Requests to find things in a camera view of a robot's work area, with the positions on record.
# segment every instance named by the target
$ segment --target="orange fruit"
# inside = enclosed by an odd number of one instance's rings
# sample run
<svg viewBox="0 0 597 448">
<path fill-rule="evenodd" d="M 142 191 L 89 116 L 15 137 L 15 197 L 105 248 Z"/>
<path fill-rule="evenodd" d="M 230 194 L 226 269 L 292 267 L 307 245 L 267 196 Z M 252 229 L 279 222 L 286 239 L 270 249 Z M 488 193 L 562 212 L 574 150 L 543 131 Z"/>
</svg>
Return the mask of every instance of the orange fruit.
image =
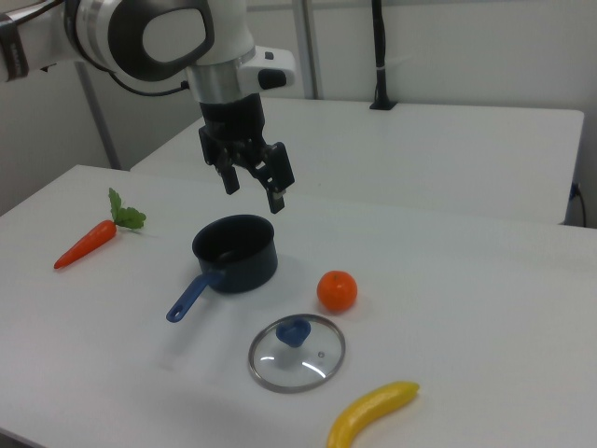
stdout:
<svg viewBox="0 0 597 448">
<path fill-rule="evenodd" d="M 356 300 L 356 282 L 344 271 L 325 273 L 317 285 L 319 301 L 333 312 L 346 311 Z"/>
</svg>

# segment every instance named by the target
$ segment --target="orange carrot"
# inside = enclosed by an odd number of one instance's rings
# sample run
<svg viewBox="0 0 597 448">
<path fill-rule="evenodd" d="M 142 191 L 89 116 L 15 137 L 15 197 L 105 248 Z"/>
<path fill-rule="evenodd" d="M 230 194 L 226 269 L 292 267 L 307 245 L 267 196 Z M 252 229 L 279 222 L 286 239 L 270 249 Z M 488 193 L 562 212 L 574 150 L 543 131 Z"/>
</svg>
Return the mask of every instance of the orange carrot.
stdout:
<svg viewBox="0 0 597 448">
<path fill-rule="evenodd" d="M 100 222 L 83 238 L 71 247 L 58 261 L 54 263 L 54 269 L 61 269 L 85 257 L 90 252 L 104 245 L 116 236 L 116 226 L 127 229 L 141 229 L 144 226 L 146 216 L 134 208 L 122 208 L 122 200 L 113 189 L 109 192 L 112 205 L 112 218 L 114 221 L 106 220 Z"/>
<path fill-rule="evenodd" d="M 100 222 L 54 263 L 54 269 L 60 269 L 74 263 L 115 236 L 116 224 L 114 222 L 109 219 Z"/>
</svg>

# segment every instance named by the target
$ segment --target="toy banana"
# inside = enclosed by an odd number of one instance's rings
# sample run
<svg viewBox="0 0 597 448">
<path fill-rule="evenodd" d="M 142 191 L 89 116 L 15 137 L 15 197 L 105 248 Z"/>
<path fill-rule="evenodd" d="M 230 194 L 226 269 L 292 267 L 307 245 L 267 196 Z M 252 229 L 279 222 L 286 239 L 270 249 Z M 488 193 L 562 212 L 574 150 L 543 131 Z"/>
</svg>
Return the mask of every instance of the toy banana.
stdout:
<svg viewBox="0 0 597 448">
<path fill-rule="evenodd" d="M 364 427 L 415 398 L 419 385 L 399 381 L 375 389 L 346 408 L 334 422 L 327 448 L 348 448 Z"/>
</svg>

